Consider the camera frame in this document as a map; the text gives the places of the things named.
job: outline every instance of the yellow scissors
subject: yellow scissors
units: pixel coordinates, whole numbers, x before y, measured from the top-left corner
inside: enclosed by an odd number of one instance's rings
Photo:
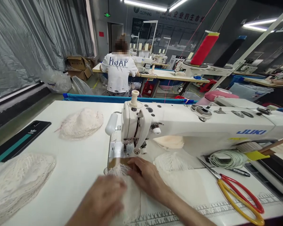
[[[219,185],[221,191],[223,192],[224,196],[226,197],[226,199],[230,202],[230,204],[232,205],[232,207],[240,214],[242,215],[245,219],[247,219],[249,222],[258,225],[258,226],[263,226],[264,223],[264,219],[262,218],[262,216],[260,215],[260,213],[264,213],[264,209],[261,205],[261,203],[259,202],[259,200],[246,188],[244,187],[242,184],[240,184],[238,181],[227,177],[223,174],[219,174],[217,173],[215,170],[211,169],[211,167],[209,167],[207,164],[205,164],[204,161],[202,161],[201,159],[197,158],[209,171],[210,173],[217,179],[217,184]],[[231,190],[228,186],[225,185],[224,182],[226,182],[233,190]],[[256,206],[253,206],[240,192],[239,190],[234,187],[233,184],[231,184],[231,182],[234,182],[235,184],[237,184],[239,187],[241,187],[250,197],[251,199],[255,202]],[[231,199],[229,193],[234,196],[236,199],[238,199],[243,205],[245,205],[250,211],[252,211],[254,213],[254,215],[256,216],[256,219],[252,219],[250,218],[248,215],[246,215],[235,203],[234,201]]]

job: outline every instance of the sewing machine knob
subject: sewing machine knob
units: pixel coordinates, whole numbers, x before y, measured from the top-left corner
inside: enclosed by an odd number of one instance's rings
[[[156,135],[161,134],[160,128],[159,128],[159,127],[154,128],[154,129],[153,129],[153,133],[156,134]]]
[[[141,148],[140,150],[141,150],[141,154],[147,154],[147,151],[145,148]]]

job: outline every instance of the red thread spool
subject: red thread spool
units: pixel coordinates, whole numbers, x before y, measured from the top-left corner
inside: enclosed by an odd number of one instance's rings
[[[195,53],[195,56],[191,60],[192,65],[202,65],[204,59],[207,57],[208,53],[211,51],[215,42],[219,37],[219,33],[209,33],[204,41],[201,43],[199,49]]]

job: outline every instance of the concrete floor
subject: concrete floor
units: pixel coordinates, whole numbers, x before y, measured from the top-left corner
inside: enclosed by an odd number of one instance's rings
[[[90,88],[105,89],[102,86],[102,83],[100,81],[100,74],[98,73],[95,73],[93,76],[91,76],[86,81],[86,83]],[[190,84],[188,88],[189,88],[187,90],[188,92],[194,92],[201,97],[204,95],[204,93],[200,93],[197,90],[197,87],[194,86],[193,84]],[[72,89],[69,91],[69,93],[79,94],[74,84],[72,84]],[[159,88],[158,93],[166,93],[166,92]],[[172,90],[167,91],[167,93],[178,94],[177,88],[174,87]],[[23,111],[20,115],[13,118],[7,124],[3,125],[0,128],[0,145],[2,145],[4,142],[9,140],[16,133],[18,133],[23,127],[29,124],[38,114],[40,114],[45,108],[47,108],[55,100],[63,100],[63,95],[49,94],[46,97],[42,98],[37,103],[35,103],[30,108],[28,108],[27,110]]]

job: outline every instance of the doorway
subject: doorway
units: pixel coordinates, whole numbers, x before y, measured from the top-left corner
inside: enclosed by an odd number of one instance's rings
[[[115,24],[108,22],[108,43],[109,43],[109,53],[114,51],[115,42],[124,32],[123,24]]]

